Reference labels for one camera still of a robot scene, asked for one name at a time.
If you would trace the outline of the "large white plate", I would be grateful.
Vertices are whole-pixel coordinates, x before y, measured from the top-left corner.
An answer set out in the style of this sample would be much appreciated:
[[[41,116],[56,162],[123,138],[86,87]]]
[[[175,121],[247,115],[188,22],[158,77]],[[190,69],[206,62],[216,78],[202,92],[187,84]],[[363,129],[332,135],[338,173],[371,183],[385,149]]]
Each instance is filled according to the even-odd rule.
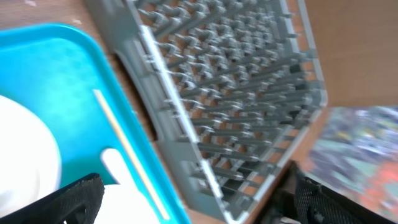
[[[31,110],[1,97],[1,217],[60,188],[60,150]]]

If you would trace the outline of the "wooden chopstick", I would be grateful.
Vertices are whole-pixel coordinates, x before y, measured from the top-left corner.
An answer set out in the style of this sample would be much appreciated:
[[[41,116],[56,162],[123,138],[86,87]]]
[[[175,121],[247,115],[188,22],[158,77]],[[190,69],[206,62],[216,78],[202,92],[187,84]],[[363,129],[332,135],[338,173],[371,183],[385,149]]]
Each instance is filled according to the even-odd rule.
[[[108,121],[111,123],[111,126],[116,133],[119,141],[121,142],[123,149],[125,150],[126,154],[128,155],[129,159],[131,160],[134,168],[137,170],[139,177],[141,178],[146,190],[148,191],[151,199],[153,200],[155,206],[157,207],[158,211],[160,212],[162,218],[164,220],[169,220],[170,215],[168,214],[166,208],[164,207],[160,197],[158,196],[155,187],[153,186],[150,178],[146,174],[146,171],[141,164],[139,158],[137,157],[136,153],[133,150],[133,147],[128,140],[125,132],[123,131],[121,125],[119,124],[116,116],[114,115],[110,105],[107,103],[105,97],[103,96],[100,90],[93,90],[93,93],[98,100],[102,110],[104,111]]]

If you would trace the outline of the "small pink plate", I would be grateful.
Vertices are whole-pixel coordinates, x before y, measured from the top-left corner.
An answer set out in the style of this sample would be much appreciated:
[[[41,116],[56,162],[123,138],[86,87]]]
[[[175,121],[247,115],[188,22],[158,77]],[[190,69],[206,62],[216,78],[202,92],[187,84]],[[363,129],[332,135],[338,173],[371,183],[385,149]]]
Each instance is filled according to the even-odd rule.
[[[106,185],[94,224],[160,224],[145,196],[123,185]]]

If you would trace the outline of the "white plastic fork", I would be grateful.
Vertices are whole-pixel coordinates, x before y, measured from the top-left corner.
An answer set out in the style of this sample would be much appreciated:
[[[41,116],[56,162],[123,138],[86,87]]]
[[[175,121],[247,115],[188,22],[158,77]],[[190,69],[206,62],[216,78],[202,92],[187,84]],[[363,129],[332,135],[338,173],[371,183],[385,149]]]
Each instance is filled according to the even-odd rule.
[[[113,148],[105,149],[101,153],[101,161],[118,184],[136,188],[134,178],[118,150]]]

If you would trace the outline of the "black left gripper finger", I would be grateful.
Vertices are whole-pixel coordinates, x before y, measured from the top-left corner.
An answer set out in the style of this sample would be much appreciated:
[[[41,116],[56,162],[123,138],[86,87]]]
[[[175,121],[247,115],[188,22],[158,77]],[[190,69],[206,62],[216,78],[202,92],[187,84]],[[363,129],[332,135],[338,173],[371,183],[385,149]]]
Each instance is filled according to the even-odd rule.
[[[100,210],[104,183],[90,173],[48,196],[1,218],[1,224],[93,224]]]

